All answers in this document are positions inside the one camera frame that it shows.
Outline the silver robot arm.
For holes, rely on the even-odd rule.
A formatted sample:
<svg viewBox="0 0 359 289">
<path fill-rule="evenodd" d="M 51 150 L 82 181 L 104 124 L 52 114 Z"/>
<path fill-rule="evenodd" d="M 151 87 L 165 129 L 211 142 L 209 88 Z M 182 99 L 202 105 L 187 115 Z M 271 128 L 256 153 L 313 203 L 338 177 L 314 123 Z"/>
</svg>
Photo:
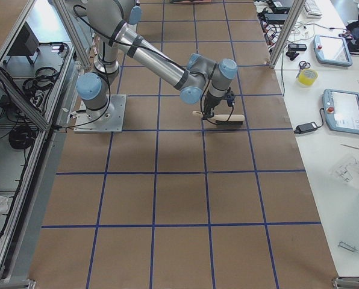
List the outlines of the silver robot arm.
<svg viewBox="0 0 359 289">
<path fill-rule="evenodd" d="M 110 106 L 110 75 L 117 75 L 117 53 L 145 66 L 179 91 L 187 104 L 200 103 L 204 120 L 232 122 L 235 116 L 217 116 L 216 106 L 225 100 L 234 106 L 231 82 L 237 73 L 237 63 L 224 58 L 213 61 L 200 54 L 192 54 L 186 67 L 182 67 L 154 46 L 130 26 L 140 21 L 142 9 L 139 1 L 88 1 L 71 7 L 75 17 L 81 19 L 99 36 L 99 52 L 95 57 L 95 70 L 78 78 L 76 89 L 84 101 L 87 114 L 98 111 L 103 116 Z"/>
</svg>

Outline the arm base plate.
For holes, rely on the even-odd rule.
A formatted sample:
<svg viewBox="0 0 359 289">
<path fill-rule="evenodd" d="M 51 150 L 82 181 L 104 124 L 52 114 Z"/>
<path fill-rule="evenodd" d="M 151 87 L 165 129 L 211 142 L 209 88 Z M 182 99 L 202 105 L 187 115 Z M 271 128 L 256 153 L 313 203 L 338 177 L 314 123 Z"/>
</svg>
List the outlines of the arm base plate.
<svg viewBox="0 0 359 289">
<path fill-rule="evenodd" d="M 122 132 L 127 95 L 111 95 L 110 104 L 98 111 L 88 110 L 83 101 L 73 128 L 76 133 Z"/>
</svg>

